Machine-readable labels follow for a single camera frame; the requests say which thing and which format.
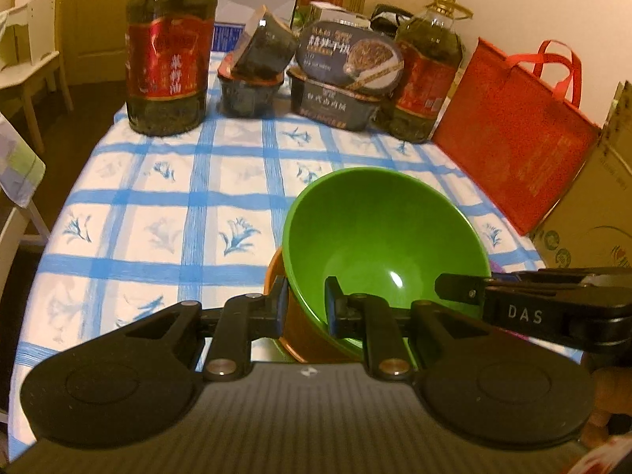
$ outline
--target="human hand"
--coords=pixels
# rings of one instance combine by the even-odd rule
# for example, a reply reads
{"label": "human hand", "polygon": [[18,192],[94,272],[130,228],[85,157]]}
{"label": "human hand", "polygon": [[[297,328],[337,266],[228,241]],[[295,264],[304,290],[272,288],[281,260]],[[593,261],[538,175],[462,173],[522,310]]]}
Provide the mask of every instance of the human hand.
{"label": "human hand", "polygon": [[595,381],[595,408],[581,433],[588,448],[608,440],[608,421],[613,413],[632,416],[632,368],[605,367],[592,374]]}

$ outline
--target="green bowl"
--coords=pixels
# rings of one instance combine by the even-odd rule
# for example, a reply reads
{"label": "green bowl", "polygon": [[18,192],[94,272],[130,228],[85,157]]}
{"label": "green bowl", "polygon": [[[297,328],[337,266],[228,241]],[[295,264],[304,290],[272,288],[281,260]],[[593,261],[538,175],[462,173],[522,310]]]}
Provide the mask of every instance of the green bowl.
{"label": "green bowl", "polygon": [[[296,299],[322,331],[327,276],[345,294],[375,294],[392,307],[430,299],[479,318],[478,307],[441,300],[434,282],[443,272],[491,273],[478,235],[450,200],[408,175],[372,167],[335,171],[307,186],[288,213],[282,251]],[[359,342],[345,342],[358,354]]]}

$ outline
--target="bottle cap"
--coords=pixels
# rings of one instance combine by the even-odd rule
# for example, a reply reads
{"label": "bottle cap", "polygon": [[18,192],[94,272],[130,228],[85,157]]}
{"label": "bottle cap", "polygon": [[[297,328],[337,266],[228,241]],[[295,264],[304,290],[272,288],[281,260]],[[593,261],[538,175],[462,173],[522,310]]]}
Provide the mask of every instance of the bottle cap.
{"label": "bottle cap", "polygon": [[[454,19],[455,21],[459,21],[461,19],[471,19],[474,16],[474,13],[470,9],[467,9],[464,6],[459,5],[458,3],[456,3],[456,0],[434,0],[428,6],[428,8],[436,10],[437,12],[440,12],[441,14],[445,14],[446,16],[448,16],[451,19]],[[462,16],[455,18],[454,17],[455,10],[457,12],[462,13]]]}

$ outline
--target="table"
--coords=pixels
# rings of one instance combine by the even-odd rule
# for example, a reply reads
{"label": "table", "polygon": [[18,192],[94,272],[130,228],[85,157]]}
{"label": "table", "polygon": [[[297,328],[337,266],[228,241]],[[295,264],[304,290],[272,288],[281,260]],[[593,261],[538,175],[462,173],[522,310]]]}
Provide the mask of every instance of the table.
{"label": "table", "polygon": [[[461,209],[492,261],[508,271],[544,266],[529,239],[432,143],[341,131],[290,114],[287,86],[274,116],[224,118],[217,110],[221,56],[211,58],[203,125],[149,138],[134,133],[121,110],[68,196],[24,316],[11,381],[12,458],[34,441],[18,394],[38,362],[184,299],[212,308],[260,292],[290,204],[333,170],[378,166],[410,174]],[[284,357],[259,343],[253,358]]]}

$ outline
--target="chair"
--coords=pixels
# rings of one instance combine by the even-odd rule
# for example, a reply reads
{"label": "chair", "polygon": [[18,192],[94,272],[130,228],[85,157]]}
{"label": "chair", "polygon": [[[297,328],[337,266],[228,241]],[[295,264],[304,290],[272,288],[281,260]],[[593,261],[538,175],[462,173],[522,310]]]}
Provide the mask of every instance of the chair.
{"label": "chair", "polygon": [[43,81],[50,92],[56,91],[56,71],[66,109],[73,110],[55,30],[55,3],[56,0],[15,0],[12,9],[0,12],[0,21],[4,21],[4,37],[0,40],[0,97],[21,100],[39,155],[44,148],[32,97]]}
{"label": "chair", "polygon": [[[29,221],[35,225],[38,235],[24,235]],[[50,236],[51,233],[32,201],[26,209],[22,209],[0,189],[0,296],[4,291],[4,285],[18,248],[21,246],[43,248]],[[6,424],[7,421],[8,414],[0,408],[0,423]]]}

